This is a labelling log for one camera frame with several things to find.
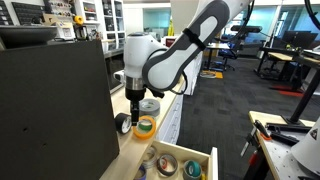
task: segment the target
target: black chair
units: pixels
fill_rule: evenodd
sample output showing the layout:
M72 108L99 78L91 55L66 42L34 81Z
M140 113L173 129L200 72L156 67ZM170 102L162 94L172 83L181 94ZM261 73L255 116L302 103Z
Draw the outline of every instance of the black chair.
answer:
M235 71L236 69L230 64L228 64L228 59L238 58L237 52L234 49L235 44L228 43L228 46L230 49L220 50L218 55L221 56L224 60L224 63L222 64L222 68L224 71L226 71L227 69L232 69L233 71Z

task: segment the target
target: yellow tape roll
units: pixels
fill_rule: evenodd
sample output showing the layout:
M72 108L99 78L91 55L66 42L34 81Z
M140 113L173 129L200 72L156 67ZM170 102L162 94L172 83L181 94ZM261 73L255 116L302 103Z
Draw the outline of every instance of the yellow tape roll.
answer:
M76 22L77 25L81 26L83 24L83 18L81 16L75 16L74 22Z
M148 131L147 133L141 133L137 128L139 128L139 126L134 126L132 127L133 129L133 134L136 135L139 139L142 140L146 140L152 137L152 135L155 133L156 131L156 121L151 117L151 116L141 116L139 118L139 121L143 121L143 120L148 120L151 122L152 128L150 131Z

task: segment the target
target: cable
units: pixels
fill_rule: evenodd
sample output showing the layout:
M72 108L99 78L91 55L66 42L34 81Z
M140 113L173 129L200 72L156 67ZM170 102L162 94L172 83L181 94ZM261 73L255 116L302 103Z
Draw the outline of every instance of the cable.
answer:
M235 36L233 36L231 39L228 39L228 40L224 40L224 39L220 39L220 38L214 38L214 39L216 41L221 41L223 43L227 43L227 42L234 41L239 36L241 36L243 34L243 31L244 31L245 27L247 26L247 24L248 24L248 22L250 20L250 17L251 17L252 11L253 11L253 7L254 7L254 1L255 0L252 1L251 6L248 5L248 14L247 14L246 18L244 18L245 21L244 21L243 25L241 26L241 28L239 29L238 33Z
M186 81L186 86L184 87L184 90L179 92L179 93L174 91L173 89L170 90L172 93L174 93L176 95L183 95L186 92L187 88L188 88L188 77L187 77L187 75L186 75L186 73L184 71L182 71L182 75L183 75L184 80Z
M306 6L306 9L309 13L309 16L311 18L311 21L313 22L313 24L320 30L320 23L319 20L317 19L316 15L318 14L318 12L313 12L312 11L312 7L310 4L310 0L304 0L304 4Z

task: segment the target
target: small item in drawer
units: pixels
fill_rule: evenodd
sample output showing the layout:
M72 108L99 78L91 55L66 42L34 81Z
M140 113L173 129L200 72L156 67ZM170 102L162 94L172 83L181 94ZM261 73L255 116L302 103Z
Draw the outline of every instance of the small item in drawer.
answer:
M176 158L174 158L170 154L163 154L157 161L157 168L161 174L164 176L172 176L178 169L178 162Z
M201 166L196 161L186 161L183 166L183 179L195 180L201 178Z
M134 177L134 180L146 180L146 178L147 178L147 171L144 168L144 166L141 165L139 167L139 170L138 170L137 174Z
M146 169L153 168L157 161L157 150L155 147L151 146L145 156L143 157L142 165Z
M139 104L140 116L150 115L156 117L160 114L160 103L155 99L143 99Z
M131 129L131 116L119 113L115 118L116 129L121 134L126 134Z
M152 124L152 128L150 131L145 131L139 128L140 124L145 121L149 121ZM136 135L139 139L146 140L151 138L154 135L156 131L156 122L151 116L141 116L139 118L139 122L137 126L132 127L132 129L133 129L133 134Z

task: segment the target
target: yellow object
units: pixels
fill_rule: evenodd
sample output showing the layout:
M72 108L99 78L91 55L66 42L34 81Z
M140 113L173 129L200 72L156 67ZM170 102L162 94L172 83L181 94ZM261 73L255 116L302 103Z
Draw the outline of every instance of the yellow object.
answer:
M168 36L174 36L174 29L173 29L173 23L170 19L169 29L168 29Z
M206 175L205 174L201 174L201 180L206 180Z
M83 24L83 18L81 16L75 16L74 22L76 22L77 25L81 26Z
M133 134L136 135L139 139L146 140L152 137L152 135L156 132L156 121L151 116L141 116L139 121L149 120L151 122L152 128L149 132L143 134L137 130L138 126L132 127Z
M215 75L215 78L217 79L223 79L223 74L222 72L217 72L217 71L202 71L203 75Z

